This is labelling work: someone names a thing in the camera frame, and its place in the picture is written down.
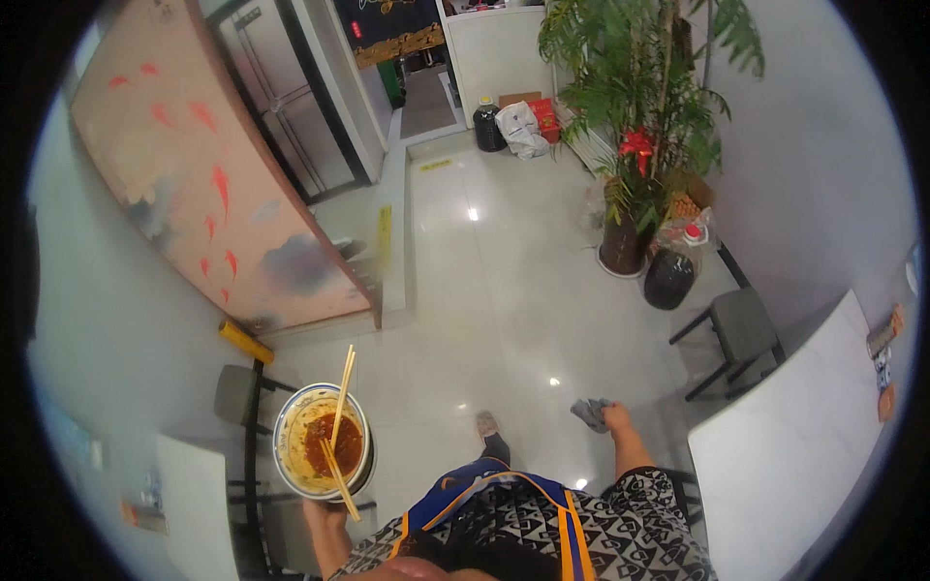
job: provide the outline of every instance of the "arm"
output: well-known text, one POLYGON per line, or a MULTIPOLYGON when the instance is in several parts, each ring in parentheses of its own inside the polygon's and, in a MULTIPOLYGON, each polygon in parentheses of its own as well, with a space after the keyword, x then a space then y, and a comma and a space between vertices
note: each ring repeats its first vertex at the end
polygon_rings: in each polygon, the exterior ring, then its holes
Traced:
POLYGON ((349 560, 352 541, 346 532, 345 505, 303 501, 303 516, 310 527, 313 553, 324 579, 331 577, 349 560))
POLYGON ((630 422, 630 412, 620 402, 602 410, 604 423, 616 446, 614 477, 619 479, 628 471, 642 466, 655 466, 656 462, 646 451, 643 439, 630 422))

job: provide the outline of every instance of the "wooden chopsticks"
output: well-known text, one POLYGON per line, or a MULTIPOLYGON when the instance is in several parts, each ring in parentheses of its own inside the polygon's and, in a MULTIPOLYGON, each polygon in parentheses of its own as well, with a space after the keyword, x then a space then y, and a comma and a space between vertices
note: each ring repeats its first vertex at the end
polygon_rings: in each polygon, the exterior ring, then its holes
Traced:
POLYGON ((342 478, 342 472, 339 471, 339 464, 336 463, 336 455, 333 454, 332 447, 326 440, 320 441, 320 447, 323 448, 323 456, 326 458, 326 463, 329 465, 329 470, 333 473, 333 478, 336 480, 336 486, 339 488, 339 493, 342 494, 343 500, 346 501, 346 508, 349 509, 349 514, 352 516, 352 520, 355 522, 361 522, 362 515, 358 513, 358 508, 352 501, 352 495, 349 494, 349 488, 346 486, 346 482, 342 478))
POLYGON ((339 423, 342 420, 342 407, 349 394, 349 380, 352 378, 352 368, 355 367, 355 346, 349 346, 346 354, 346 366, 342 369, 342 383, 339 385, 339 401, 336 403, 336 419, 333 420, 333 435, 329 438, 329 446, 336 449, 336 438, 339 436, 339 423))

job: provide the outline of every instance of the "tabletop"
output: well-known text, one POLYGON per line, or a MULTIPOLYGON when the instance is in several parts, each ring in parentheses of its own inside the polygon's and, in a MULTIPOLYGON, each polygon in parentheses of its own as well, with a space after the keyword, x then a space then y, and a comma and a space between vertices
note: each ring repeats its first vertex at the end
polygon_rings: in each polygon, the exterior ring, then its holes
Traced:
POLYGON ((881 430, 868 333, 848 291, 772 375, 688 433, 721 581, 781 578, 852 490, 881 430))
POLYGON ((191 581, 238 579, 226 496, 226 457, 158 435, 168 558, 191 581))

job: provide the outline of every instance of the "blue apron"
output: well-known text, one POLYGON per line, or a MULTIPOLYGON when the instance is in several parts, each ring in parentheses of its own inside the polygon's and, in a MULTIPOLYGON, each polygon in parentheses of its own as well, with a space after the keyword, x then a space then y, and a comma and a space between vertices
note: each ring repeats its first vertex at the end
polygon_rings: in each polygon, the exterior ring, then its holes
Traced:
POLYGON ((430 492, 404 513, 401 536, 394 543, 388 559, 397 556, 410 531, 430 531, 452 517, 470 498, 485 488, 504 482, 519 482, 520 479, 532 483, 558 507, 562 581, 594 581, 594 567, 588 556, 588 543, 581 529, 572 492, 558 482, 535 474, 512 471, 502 461, 491 457, 478 458, 436 481, 430 492))

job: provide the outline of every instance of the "metal door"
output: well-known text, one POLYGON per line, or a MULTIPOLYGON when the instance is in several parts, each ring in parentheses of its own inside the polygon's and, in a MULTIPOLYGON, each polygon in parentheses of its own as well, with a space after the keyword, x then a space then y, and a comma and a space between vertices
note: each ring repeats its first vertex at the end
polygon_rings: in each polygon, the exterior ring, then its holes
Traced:
MULTIPOLYGON (((344 132, 341 121, 327 118, 321 109, 274 0, 242 4, 219 22, 219 34, 255 105, 257 121, 265 124, 266 135, 308 197, 354 182, 358 176, 346 157, 357 162, 358 155, 334 137, 333 124, 344 132)), ((324 86, 316 89, 326 92, 324 86)))

